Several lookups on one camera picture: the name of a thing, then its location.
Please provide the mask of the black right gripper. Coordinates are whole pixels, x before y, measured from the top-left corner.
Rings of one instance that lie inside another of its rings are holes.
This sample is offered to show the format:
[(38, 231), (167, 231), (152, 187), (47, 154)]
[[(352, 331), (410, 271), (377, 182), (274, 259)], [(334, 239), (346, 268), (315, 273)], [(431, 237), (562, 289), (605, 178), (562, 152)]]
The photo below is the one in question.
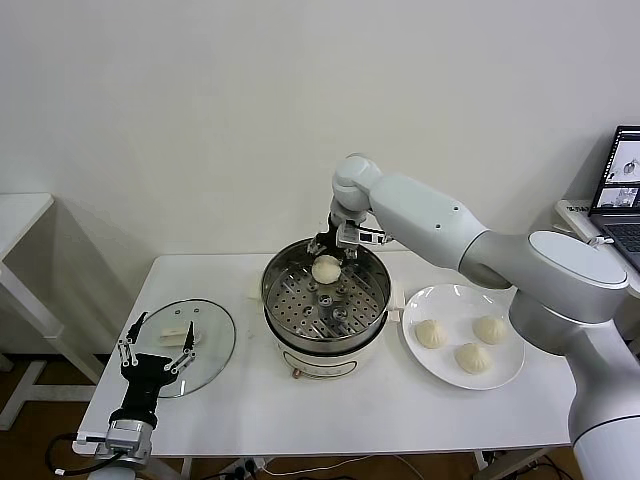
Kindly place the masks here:
[(318, 234), (318, 241), (313, 238), (307, 245), (307, 253), (311, 256), (328, 255), (338, 261), (354, 261), (358, 258), (358, 249), (353, 246), (341, 248), (337, 246), (338, 227), (328, 216), (328, 230)]

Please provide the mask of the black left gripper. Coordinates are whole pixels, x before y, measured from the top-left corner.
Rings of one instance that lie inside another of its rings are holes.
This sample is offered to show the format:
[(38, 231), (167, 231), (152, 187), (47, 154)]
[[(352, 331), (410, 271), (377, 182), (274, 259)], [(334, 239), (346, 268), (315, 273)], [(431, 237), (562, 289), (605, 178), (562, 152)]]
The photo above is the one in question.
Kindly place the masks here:
[(190, 322), (182, 355), (174, 360), (165, 356), (138, 354), (134, 346), (148, 313), (142, 312), (130, 326), (126, 335), (118, 340), (121, 374), (128, 387), (119, 409), (110, 415), (110, 421), (136, 420), (157, 423), (155, 415), (160, 390), (175, 381), (175, 374), (184, 371), (195, 360), (194, 324)]

